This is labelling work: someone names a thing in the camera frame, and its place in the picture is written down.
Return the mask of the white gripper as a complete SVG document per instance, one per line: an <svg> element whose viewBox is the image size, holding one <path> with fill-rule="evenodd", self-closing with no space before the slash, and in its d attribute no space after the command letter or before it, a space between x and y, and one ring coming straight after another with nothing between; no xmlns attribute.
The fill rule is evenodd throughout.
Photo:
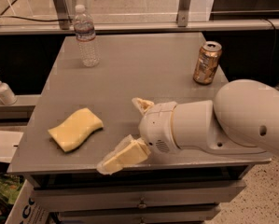
<svg viewBox="0 0 279 224"><path fill-rule="evenodd" d="M102 175L112 175L125 167L145 161L151 154L148 147L160 154L180 152L172 129L172 117L177 102L154 105L149 100L135 97L132 98L132 103L143 116L138 129L146 143L141 138L134 139L130 134L124 137L115 149L98 163L97 171Z"/></svg>

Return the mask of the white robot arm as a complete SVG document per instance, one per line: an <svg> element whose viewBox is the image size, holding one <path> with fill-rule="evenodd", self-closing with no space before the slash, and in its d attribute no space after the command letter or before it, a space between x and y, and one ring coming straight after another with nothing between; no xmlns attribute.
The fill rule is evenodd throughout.
<svg viewBox="0 0 279 224"><path fill-rule="evenodd" d="M145 161L153 152L199 149L235 155L268 151L279 157L279 90L249 79L224 85L214 99L155 104L134 98L140 137L128 135L97 165L103 175Z"/></svg>

